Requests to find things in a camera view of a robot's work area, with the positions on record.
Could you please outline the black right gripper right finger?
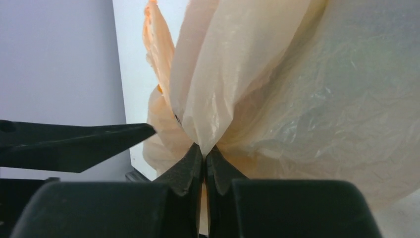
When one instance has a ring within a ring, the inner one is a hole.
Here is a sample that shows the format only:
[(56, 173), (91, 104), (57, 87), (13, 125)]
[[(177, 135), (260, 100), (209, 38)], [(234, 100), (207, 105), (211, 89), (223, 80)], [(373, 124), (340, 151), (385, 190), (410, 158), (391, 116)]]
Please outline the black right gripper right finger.
[(379, 238), (361, 192), (342, 180), (250, 179), (206, 157), (211, 238)]

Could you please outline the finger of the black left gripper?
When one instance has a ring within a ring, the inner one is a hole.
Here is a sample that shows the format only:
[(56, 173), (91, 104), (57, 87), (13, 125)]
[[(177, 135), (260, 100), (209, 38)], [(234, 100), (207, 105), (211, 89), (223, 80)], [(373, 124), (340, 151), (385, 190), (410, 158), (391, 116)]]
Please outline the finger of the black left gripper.
[(155, 133), (147, 123), (74, 126), (1, 120), (0, 165), (81, 173)]

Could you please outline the translucent orange plastic bag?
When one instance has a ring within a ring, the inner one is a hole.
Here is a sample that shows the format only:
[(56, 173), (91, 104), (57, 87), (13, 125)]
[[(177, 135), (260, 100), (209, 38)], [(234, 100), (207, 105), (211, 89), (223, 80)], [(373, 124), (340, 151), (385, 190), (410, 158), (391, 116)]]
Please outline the translucent orange plastic bag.
[(192, 0), (176, 44), (155, 0), (144, 15), (158, 174), (196, 143), (251, 178), (349, 181), (372, 208), (419, 189), (419, 1)]

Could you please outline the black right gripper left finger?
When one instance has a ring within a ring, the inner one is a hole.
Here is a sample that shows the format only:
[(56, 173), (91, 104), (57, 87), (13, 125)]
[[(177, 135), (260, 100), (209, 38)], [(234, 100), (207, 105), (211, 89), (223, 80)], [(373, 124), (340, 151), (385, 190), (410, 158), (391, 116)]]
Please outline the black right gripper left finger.
[(196, 238), (202, 153), (152, 182), (49, 182), (30, 199), (13, 238)]

